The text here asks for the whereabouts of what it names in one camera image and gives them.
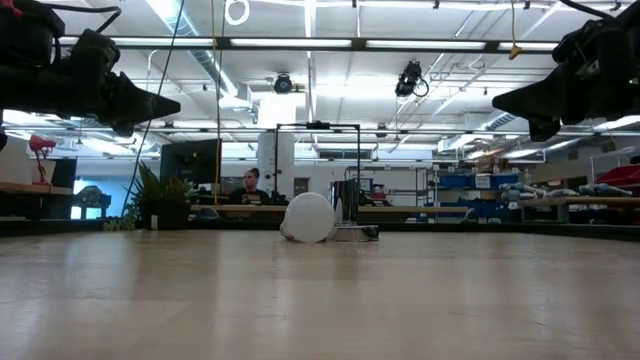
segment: wooden workbench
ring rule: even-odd
[[[360,206],[361,213],[412,213],[412,214],[437,214],[437,213],[466,213],[469,210],[464,206]]]
[[[49,186],[30,185],[0,182],[0,191],[13,194],[51,194],[51,195],[73,195],[73,189]]]
[[[216,211],[229,212],[283,212],[287,210],[283,205],[193,205],[192,211],[200,209],[214,209]],[[420,207],[420,206],[360,206],[358,212],[362,213],[465,213],[469,210],[467,207]]]
[[[558,213],[558,221],[569,222],[570,205],[607,205],[614,208],[634,209],[640,208],[640,198],[637,197],[548,197],[542,199],[520,200],[518,206],[522,208],[524,220],[524,208],[526,207],[554,207]]]

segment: white ball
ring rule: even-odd
[[[296,196],[287,207],[284,219],[286,232],[302,242],[318,242],[329,236],[335,225],[333,207],[317,193]]]

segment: ceiling light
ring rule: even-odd
[[[477,159],[477,158],[479,158],[481,156],[484,156],[484,155],[485,155],[484,151],[475,151],[475,152],[472,152],[471,154],[469,154],[469,156],[467,156],[467,158],[469,158],[469,159]]]
[[[530,43],[530,42],[524,42],[524,43],[516,43],[517,46],[519,46],[520,48],[522,48],[522,50],[525,51],[551,51],[553,49],[556,48],[556,46],[558,46],[558,43]],[[511,50],[511,48],[513,47],[513,43],[500,43],[498,45],[498,50]]]
[[[360,143],[361,150],[371,150],[376,147],[375,143]],[[318,143],[319,149],[357,149],[357,143]]]
[[[18,131],[7,131],[6,132],[7,136],[11,136],[14,138],[18,138],[18,139],[22,139],[22,140],[29,140],[31,139],[31,134],[26,132],[26,131],[22,131],[22,130],[18,130]]]
[[[341,39],[231,39],[232,46],[255,47],[349,47],[351,40]]]
[[[547,150],[558,150],[558,149],[563,148],[563,147],[565,147],[567,145],[571,145],[571,144],[573,144],[573,143],[575,143],[577,141],[578,141],[578,139],[572,139],[572,140],[563,141],[563,142],[557,143],[555,145],[549,146],[547,148]]]
[[[515,151],[512,151],[512,152],[506,154],[504,157],[507,158],[507,159],[515,159],[515,158],[524,157],[524,156],[528,156],[528,155],[534,154],[537,151],[538,151],[538,149],[515,150]]]
[[[238,99],[235,96],[224,96],[220,99],[221,109],[247,109],[251,108],[251,103],[246,100]]]
[[[368,48],[378,49],[482,50],[485,45],[484,41],[367,40]]]
[[[98,139],[84,139],[82,144],[96,151],[100,151],[107,154],[119,155],[119,154],[131,154],[131,151],[125,149],[122,146],[115,145],[108,141]]]
[[[617,129],[619,127],[635,124],[638,121],[640,121],[640,116],[638,115],[625,116],[616,121],[609,121],[609,122],[600,124],[594,127],[593,129],[596,131],[607,131],[607,130]]]
[[[117,46],[148,46],[148,47],[170,47],[172,39],[170,37],[119,37],[112,36]],[[78,42],[77,36],[63,36],[60,38],[60,45],[73,46]],[[174,47],[206,47],[213,48],[213,39],[211,38],[176,38],[173,41]]]
[[[174,0],[147,0],[147,4],[162,19],[177,17],[180,12],[180,6]]]

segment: green plant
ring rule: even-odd
[[[140,163],[138,169],[140,179],[134,181],[136,189],[132,192],[131,203],[125,207],[124,217],[105,223],[104,231],[135,230],[136,221],[140,218],[140,206],[145,202],[171,200],[188,203],[196,193],[191,182],[183,182],[175,176],[159,180],[145,163]]]
[[[126,213],[122,219],[116,219],[113,221],[109,221],[108,223],[104,223],[102,228],[104,231],[122,231],[122,230],[135,230],[136,222],[140,217],[140,209],[138,208],[138,203],[132,201],[126,206]]]
[[[135,180],[134,195],[134,201],[138,203],[161,200],[189,202],[196,193],[193,183],[183,182],[175,176],[159,180],[145,163],[140,163],[139,171],[140,179]]]

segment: wall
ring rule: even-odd
[[[562,149],[553,153],[547,158],[548,163],[538,165],[531,172],[532,182],[542,182],[550,180],[568,179],[579,176],[587,176],[590,183],[594,181],[591,173],[591,157],[602,155],[601,145],[609,139],[599,141],[583,140],[570,149]],[[617,148],[622,149],[629,146],[637,145],[637,140],[633,138],[617,138],[615,139]],[[578,159],[569,160],[568,152],[578,150]],[[621,165],[629,164],[628,156],[621,156]],[[602,157],[595,159],[594,170],[596,174],[609,171],[618,166],[618,157]]]

